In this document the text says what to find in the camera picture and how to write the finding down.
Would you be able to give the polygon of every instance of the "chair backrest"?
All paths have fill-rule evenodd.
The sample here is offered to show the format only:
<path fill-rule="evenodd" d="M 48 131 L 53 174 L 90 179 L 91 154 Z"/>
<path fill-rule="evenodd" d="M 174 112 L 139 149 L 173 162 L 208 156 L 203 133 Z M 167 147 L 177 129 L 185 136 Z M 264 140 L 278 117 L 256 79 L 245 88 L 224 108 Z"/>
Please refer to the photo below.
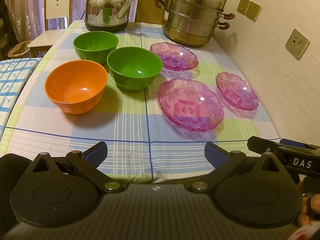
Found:
<path fill-rule="evenodd" d="M 44 0 L 44 29 L 48 30 L 48 19 L 69 17 L 72 23 L 73 0 Z"/>

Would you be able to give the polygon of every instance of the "green bowl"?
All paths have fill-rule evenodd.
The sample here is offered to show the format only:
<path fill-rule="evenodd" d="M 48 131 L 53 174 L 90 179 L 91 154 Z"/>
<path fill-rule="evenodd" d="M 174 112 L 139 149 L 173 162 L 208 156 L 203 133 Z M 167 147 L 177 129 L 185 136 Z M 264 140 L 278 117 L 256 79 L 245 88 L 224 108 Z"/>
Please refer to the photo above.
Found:
<path fill-rule="evenodd" d="M 73 46 L 80 59 L 105 65 L 109 53 L 117 48 L 118 43 L 119 39 L 113 33 L 97 31 L 79 35 L 74 39 Z"/>
<path fill-rule="evenodd" d="M 110 74 L 117 85 L 127 92 L 138 92 L 148 87 L 162 70 L 162 61 L 149 50 L 123 47 L 107 58 Z"/>

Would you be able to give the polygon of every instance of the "pink glass plate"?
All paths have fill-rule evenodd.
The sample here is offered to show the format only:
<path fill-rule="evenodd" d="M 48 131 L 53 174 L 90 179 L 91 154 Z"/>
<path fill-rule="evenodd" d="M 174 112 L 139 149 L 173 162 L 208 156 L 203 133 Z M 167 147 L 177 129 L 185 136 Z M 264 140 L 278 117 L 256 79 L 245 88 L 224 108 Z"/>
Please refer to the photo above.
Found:
<path fill-rule="evenodd" d="M 180 45 L 161 42 L 152 44 L 150 51 L 162 60 L 164 68 L 172 71 L 190 70 L 199 65 L 197 56 Z"/>
<path fill-rule="evenodd" d="M 166 81 L 160 86 L 157 99 L 164 115 L 189 131 L 212 131 L 224 118 L 217 94 L 196 80 L 173 78 Z"/>
<path fill-rule="evenodd" d="M 254 111 L 259 99 L 253 88 L 235 74 L 221 72 L 216 76 L 216 84 L 228 104 L 246 111 Z"/>

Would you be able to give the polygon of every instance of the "table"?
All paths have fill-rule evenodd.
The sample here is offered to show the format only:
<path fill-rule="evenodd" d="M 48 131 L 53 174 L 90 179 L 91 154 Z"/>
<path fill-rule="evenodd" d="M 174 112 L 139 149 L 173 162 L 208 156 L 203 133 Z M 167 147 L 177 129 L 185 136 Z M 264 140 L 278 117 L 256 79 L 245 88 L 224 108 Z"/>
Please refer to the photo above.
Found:
<path fill-rule="evenodd" d="M 204 157 L 204 145 L 213 141 L 227 151 L 249 156 L 246 143 L 252 135 L 278 141 L 278 135 L 260 103 L 256 111 L 235 109 L 222 98 L 225 119 L 211 132 L 196 133 L 170 122 L 161 112 L 156 92 L 173 77 L 193 78 L 217 92 L 215 76 L 227 71 L 242 76 L 235 64 L 212 38 L 191 49 L 199 66 L 184 72 L 163 69 L 153 84 L 138 93 L 118 89 L 109 75 L 101 102 L 83 116 L 64 114 L 45 95 L 44 82 L 57 66 L 78 59 L 73 40 L 87 32 L 84 21 L 74 21 L 39 63 L 9 117 L 0 142 L 0 154 L 15 153 L 34 159 L 39 152 L 64 156 L 84 151 L 99 141 L 108 145 L 108 157 L 98 168 L 114 179 L 127 182 L 165 181 L 200 176 L 214 169 Z M 118 48 L 169 41 L 160 25 L 130 23 L 116 34 Z"/>

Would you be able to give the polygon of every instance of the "blue checkered cloth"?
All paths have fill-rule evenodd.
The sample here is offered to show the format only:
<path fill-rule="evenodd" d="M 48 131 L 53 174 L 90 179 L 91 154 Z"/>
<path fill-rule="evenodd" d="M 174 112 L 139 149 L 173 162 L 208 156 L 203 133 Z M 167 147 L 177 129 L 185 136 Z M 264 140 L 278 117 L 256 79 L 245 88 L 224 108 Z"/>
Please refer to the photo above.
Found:
<path fill-rule="evenodd" d="M 40 58 L 19 58 L 0 61 L 0 138 L 21 88 Z"/>

